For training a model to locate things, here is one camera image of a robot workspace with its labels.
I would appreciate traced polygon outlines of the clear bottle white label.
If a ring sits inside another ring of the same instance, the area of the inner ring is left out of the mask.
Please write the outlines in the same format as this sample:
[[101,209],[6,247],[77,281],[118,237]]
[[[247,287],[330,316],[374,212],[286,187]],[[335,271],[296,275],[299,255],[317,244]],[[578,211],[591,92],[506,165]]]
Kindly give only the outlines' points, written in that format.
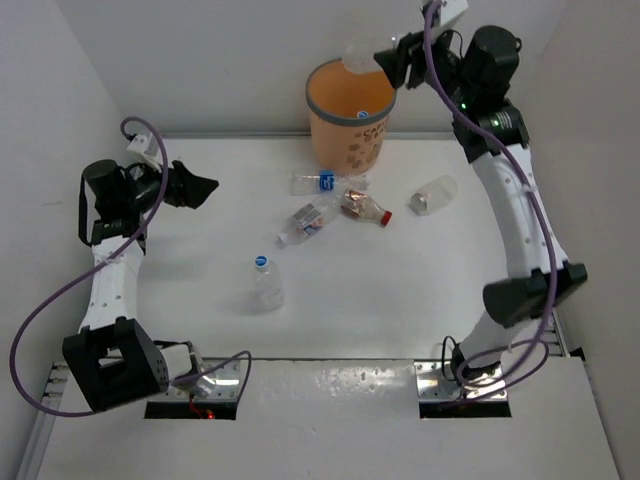
[[317,196],[287,218],[277,235],[278,245],[287,247],[304,243],[329,225],[339,213],[339,195],[324,193]]

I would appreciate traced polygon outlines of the capless clear bottle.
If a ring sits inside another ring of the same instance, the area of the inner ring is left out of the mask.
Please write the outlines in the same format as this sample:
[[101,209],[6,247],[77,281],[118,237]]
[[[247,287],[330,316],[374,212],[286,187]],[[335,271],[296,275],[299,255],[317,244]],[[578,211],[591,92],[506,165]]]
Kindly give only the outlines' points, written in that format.
[[431,215],[448,206],[457,194],[455,179],[444,175],[417,189],[409,200],[409,207],[416,215]]

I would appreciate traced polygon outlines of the clear bottle blue label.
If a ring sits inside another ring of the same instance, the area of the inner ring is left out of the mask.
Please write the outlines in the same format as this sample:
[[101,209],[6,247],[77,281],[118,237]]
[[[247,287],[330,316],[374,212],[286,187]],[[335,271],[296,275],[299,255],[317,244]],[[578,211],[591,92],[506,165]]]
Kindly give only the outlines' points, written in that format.
[[312,174],[293,174],[289,182],[289,193],[305,196],[345,189],[366,191],[369,185],[370,180],[366,174],[339,175],[331,170],[323,170]]

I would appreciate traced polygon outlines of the red cap crushed bottle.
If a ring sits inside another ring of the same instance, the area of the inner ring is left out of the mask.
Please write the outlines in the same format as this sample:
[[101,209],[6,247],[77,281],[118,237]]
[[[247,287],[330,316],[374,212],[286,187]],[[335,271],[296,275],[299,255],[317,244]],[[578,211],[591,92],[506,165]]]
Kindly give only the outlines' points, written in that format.
[[381,227],[386,227],[392,218],[392,212],[382,208],[369,195],[351,189],[341,196],[340,208],[343,214],[352,219],[372,222]]

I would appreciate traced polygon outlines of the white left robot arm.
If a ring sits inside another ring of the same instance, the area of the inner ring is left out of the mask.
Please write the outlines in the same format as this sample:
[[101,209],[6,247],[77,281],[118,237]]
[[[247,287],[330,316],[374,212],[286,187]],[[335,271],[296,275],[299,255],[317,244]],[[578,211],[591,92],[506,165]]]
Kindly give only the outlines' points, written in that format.
[[189,341],[154,341],[137,320],[137,284],[146,253],[139,227],[157,199],[173,207],[199,208],[218,181],[173,161],[166,175],[137,163],[111,159],[86,167],[81,186],[91,189],[98,213],[88,242],[98,266],[89,306],[77,334],[62,352],[86,402],[103,412],[164,393],[171,382],[202,368]]

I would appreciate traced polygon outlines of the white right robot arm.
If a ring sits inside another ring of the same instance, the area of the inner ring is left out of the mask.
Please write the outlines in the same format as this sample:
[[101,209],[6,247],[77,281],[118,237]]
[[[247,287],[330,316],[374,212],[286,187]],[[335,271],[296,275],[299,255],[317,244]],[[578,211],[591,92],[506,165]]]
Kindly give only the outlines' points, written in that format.
[[[443,90],[458,109],[454,135],[480,179],[504,244],[507,276],[483,288],[485,311],[454,348],[450,371],[457,383],[493,372],[503,351],[529,322],[544,330],[553,310],[587,279],[548,223],[532,168],[530,137],[507,92],[519,62],[521,40],[499,26],[484,26],[463,55],[442,32],[423,50],[423,35],[409,33],[373,61],[395,89],[423,83]],[[428,70],[427,58],[435,70]]]

